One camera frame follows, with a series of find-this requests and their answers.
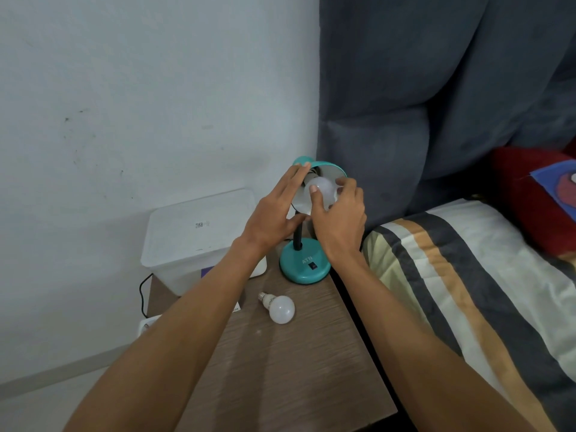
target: teal desk lamp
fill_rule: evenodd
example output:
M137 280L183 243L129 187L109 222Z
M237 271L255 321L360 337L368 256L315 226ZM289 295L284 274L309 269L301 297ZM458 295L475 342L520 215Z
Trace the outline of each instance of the teal desk lamp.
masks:
M292 200L296 212L310 215L312 199L310 186L316 185L324 198L324 209L328 210L338 199L338 185L335 180L346 177L346 173L337 165L308 156L300 156L294 164L310 162L312 166L302 186ZM330 272L330 262L316 239L302 238L302 225L294 232L294 239L289 242L280 255L280 269L288 280L302 285L320 282Z

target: black cable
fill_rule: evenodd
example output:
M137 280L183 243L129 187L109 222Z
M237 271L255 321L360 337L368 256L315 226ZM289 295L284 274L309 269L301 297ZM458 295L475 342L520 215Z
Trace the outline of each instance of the black cable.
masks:
M142 312L142 315L144 315L144 318L147 319L148 316L144 313L144 295L142 294L142 285L144 285L144 283L150 279L152 277L152 274L150 274L146 279L144 279L142 281L142 283L140 283L140 288L138 289L140 291L140 299L142 300L140 303L140 311Z

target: wooden nightstand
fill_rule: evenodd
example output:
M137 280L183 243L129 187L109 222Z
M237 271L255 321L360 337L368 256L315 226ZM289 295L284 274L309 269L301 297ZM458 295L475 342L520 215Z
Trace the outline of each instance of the wooden nightstand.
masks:
M278 265L285 244L248 281L177 431L350 432L397 412L331 277L290 283ZM291 297L294 319L273 323L262 291ZM148 316L176 300L154 277Z

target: mattress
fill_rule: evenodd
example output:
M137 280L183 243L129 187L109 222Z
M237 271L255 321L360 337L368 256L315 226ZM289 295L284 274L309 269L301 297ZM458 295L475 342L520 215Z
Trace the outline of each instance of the mattress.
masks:
M576 262L457 200L378 226L371 270L541 432L576 430Z

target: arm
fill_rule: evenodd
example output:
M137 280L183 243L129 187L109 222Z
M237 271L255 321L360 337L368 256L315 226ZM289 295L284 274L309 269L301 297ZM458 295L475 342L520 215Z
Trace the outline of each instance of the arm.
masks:
M256 264L306 218L286 215L309 168L290 167L222 261L106 370L64 432L176 428Z
M416 428L421 431L534 431L509 403L431 334L383 287L360 248L366 215L362 189L343 179L327 212L312 191L314 231L342 278L378 358Z

